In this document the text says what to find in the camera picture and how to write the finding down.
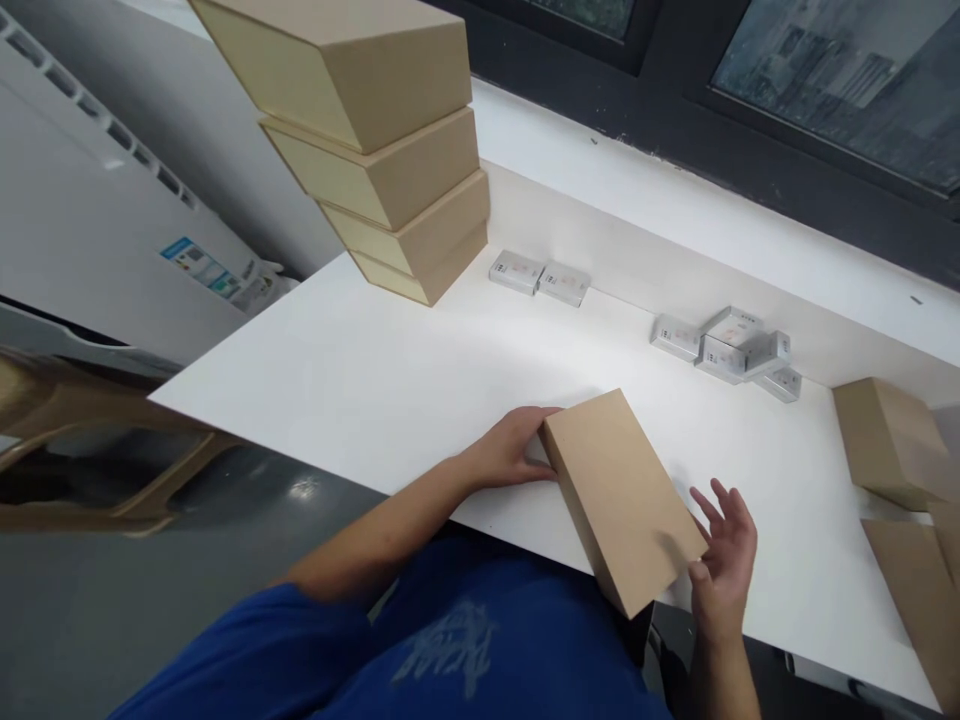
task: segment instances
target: right hand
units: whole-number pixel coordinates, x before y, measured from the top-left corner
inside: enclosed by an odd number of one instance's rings
[[[722,514],[703,493],[690,488],[690,495],[710,523],[710,531],[694,518],[709,548],[701,560],[690,563],[689,571],[697,632],[711,646],[722,648],[743,639],[743,615],[757,555],[757,528],[739,490],[727,492],[716,478],[710,481],[710,487]]]

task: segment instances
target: blue t-shirt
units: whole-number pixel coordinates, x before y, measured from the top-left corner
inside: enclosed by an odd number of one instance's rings
[[[593,578],[478,536],[427,546],[371,624],[293,585],[244,600],[111,716],[667,720]]]

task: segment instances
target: chair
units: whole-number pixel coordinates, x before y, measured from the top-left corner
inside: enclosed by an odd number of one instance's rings
[[[149,400],[149,380],[97,366],[0,347],[0,435],[15,439],[0,452],[0,483],[18,462],[68,432],[97,426],[198,433],[171,467],[114,507],[70,502],[0,504],[0,531],[94,531],[149,534],[176,518],[168,500],[211,460],[242,444],[231,435]]]

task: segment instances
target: white product box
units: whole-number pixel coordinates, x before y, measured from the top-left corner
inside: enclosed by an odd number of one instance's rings
[[[781,402],[796,402],[800,399],[803,375],[791,367],[785,367],[769,375],[754,378],[753,382]]]
[[[724,382],[739,385],[743,382],[747,361],[742,351],[709,335],[704,335],[700,338],[700,356],[693,364]]]
[[[533,295],[537,291],[543,267],[541,262],[504,250],[490,266],[487,276],[499,285],[519,290],[524,295]]]
[[[540,276],[537,291],[557,300],[580,307],[590,287],[590,276],[556,262],[547,263]]]
[[[740,346],[747,356],[744,380],[769,375],[790,364],[790,336],[776,330]]]
[[[657,318],[650,344],[686,362],[700,357],[700,331],[671,315]]]
[[[702,335],[709,335],[736,348],[762,332],[763,320],[733,306],[714,315],[700,328]]]

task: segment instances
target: white desk surface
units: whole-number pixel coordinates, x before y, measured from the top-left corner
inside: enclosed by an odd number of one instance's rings
[[[504,412],[623,392],[678,491],[739,487],[760,536],[745,632],[937,708],[860,526],[830,391],[784,405],[649,345],[653,316],[595,290],[574,309],[494,285],[486,248],[433,309],[344,253],[152,399],[383,493]],[[478,493],[454,519],[590,571],[559,488]],[[662,600],[689,607],[682,578]]]

